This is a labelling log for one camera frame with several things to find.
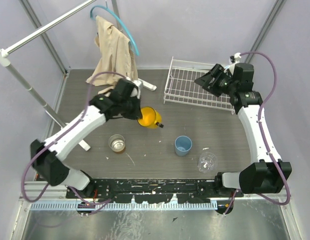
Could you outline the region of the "yellow mug black handle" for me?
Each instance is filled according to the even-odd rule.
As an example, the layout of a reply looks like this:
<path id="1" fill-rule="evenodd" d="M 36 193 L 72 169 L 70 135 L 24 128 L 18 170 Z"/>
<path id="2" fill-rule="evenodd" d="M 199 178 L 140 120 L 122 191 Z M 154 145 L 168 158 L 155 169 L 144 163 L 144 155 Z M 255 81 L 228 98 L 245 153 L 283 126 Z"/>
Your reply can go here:
<path id="1" fill-rule="evenodd" d="M 163 128 L 162 117 L 158 111 L 153 109 L 152 107 L 145 106 L 141 108 L 142 118 L 138 119 L 137 122 L 140 126 L 156 129 Z"/>

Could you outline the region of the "light blue plastic cup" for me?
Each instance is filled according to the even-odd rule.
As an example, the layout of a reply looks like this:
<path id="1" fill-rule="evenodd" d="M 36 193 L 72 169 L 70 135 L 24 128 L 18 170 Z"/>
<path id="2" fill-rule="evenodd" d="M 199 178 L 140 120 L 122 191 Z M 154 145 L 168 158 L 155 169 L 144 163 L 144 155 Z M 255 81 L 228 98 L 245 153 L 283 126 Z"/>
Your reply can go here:
<path id="1" fill-rule="evenodd" d="M 188 136 L 181 135 L 176 138 L 174 146 L 175 146 L 175 153 L 179 157 L 183 157 L 190 152 L 192 148 L 192 140 Z"/>

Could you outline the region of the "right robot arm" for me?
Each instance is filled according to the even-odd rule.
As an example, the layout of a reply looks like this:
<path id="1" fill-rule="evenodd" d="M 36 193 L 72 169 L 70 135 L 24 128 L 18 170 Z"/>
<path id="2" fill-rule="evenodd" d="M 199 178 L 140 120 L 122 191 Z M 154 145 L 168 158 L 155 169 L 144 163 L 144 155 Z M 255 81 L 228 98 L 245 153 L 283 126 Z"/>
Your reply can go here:
<path id="1" fill-rule="evenodd" d="M 220 197 L 232 189 L 244 194 L 277 194 L 286 187 L 291 164 L 281 159 L 265 122 L 262 97 L 253 91 L 254 67 L 235 63 L 229 69 L 216 64 L 195 83 L 216 97 L 227 95 L 247 137 L 251 164 L 240 172 L 219 172 L 214 191 Z"/>

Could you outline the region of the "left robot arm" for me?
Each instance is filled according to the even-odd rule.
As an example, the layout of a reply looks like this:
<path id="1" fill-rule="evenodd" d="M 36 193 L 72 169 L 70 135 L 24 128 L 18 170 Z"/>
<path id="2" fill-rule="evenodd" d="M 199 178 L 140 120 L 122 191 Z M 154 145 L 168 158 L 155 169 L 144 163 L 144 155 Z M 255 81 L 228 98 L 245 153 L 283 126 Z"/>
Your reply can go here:
<path id="1" fill-rule="evenodd" d="M 50 186 L 66 185 L 75 188 L 83 198 L 90 198 L 96 188 L 94 180 L 84 171 L 66 166 L 63 161 L 82 139 L 107 121 L 140 119 L 142 86 L 140 80 L 121 78 L 113 89 L 89 98 L 85 109 L 66 127 L 44 142 L 35 140 L 31 143 L 33 169 Z"/>

